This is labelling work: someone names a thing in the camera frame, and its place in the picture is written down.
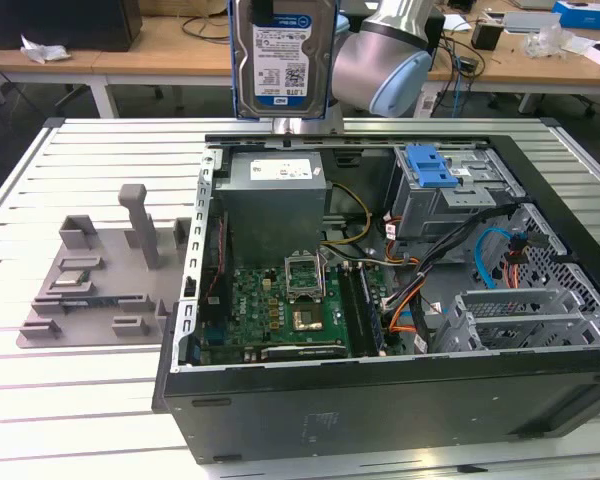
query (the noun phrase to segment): gray plastic stand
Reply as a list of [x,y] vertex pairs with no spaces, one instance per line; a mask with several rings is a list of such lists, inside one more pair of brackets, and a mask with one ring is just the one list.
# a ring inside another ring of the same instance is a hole
[[119,201],[132,230],[99,232],[69,216],[62,246],[20,328],[21,348],[160,343],[180,296],[190,219],[155,229],[144,185],[123,185]]

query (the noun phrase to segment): gray post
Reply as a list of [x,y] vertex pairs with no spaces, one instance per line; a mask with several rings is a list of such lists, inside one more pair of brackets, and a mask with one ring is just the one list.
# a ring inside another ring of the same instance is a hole
[[144,260],[149,270],[156,270],[160,263],[158,239],[151,217],[144,208],[147,189],[142,184],[125,184],[118,193],[118,202],[129,210],[129,221],[136,232]]

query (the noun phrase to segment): floor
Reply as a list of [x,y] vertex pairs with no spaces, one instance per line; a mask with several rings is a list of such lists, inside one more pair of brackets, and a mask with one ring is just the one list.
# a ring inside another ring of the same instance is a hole
[[[7,103],[0,106],[0,185],[18,162],[34,139],[44,118],[20,98],[14,89],[5,95]],[[55,116],[54,103],[65,95],[62,85],[20,85],[25,95],[47,116]],[[122,117],[232,117],[231,94],[226,87],[185,87],[183,111],[174,108],[170,87],[162,87],[164,98],[157,99],[150,87],[116,86],[114,95]],[[463,117],[511,118],[520,117],[517,112],[519,96],[499,94],[496,101],[489,94],[472,93],[463,111]],[[591,98],[600,103],[599,98]],[[553,117],[594,158],[600,159],[600,105],[593,107],[587,115],[581,99],[567,95],[547,95],[541,104],[538,116]],[[65,116],[74,118],[97,117],[90,94],[82,95],[65,108]],[[364,116],[345,109],[345,116]],[[451,109],[440,107],[436,117],[451,116]]]

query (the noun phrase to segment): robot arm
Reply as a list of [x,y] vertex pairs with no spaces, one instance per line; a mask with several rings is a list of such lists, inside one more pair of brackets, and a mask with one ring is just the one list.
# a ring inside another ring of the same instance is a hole
[[431,66],[424,25],[433,0],[383,0],[360,33],[337,40],[333,96],[383,117],[402,115]]

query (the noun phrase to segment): yellow wire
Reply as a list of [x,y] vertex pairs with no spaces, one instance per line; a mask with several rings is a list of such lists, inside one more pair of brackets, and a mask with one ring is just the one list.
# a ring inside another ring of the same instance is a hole
[[333,183],[333,185],[343,189],[345,192],[347,192],[349,195],[351,195],[351,197],[353,197],[353,199],[356,202],[358,202],[358,205],[360,205],[362,207],[362,209],[364,210],[364,213],[367,217],[367,223],[365,224],[362,232],[359,233],[358,235],[356,235],[355,237],[344,238],[342,240],[325,240],[324,242],[321,242],[321,243],[322,243],[322,245],[347,245],[349,243],[357,242],[362,237],[364,237],[369,232],[369,229],[371,228],[371,212],[369,211],[367,206],[364,204],[364,202],[360,199],[360,197],[357,196],[355,193],[353,193],[348,187],[345,187],[341,183]]

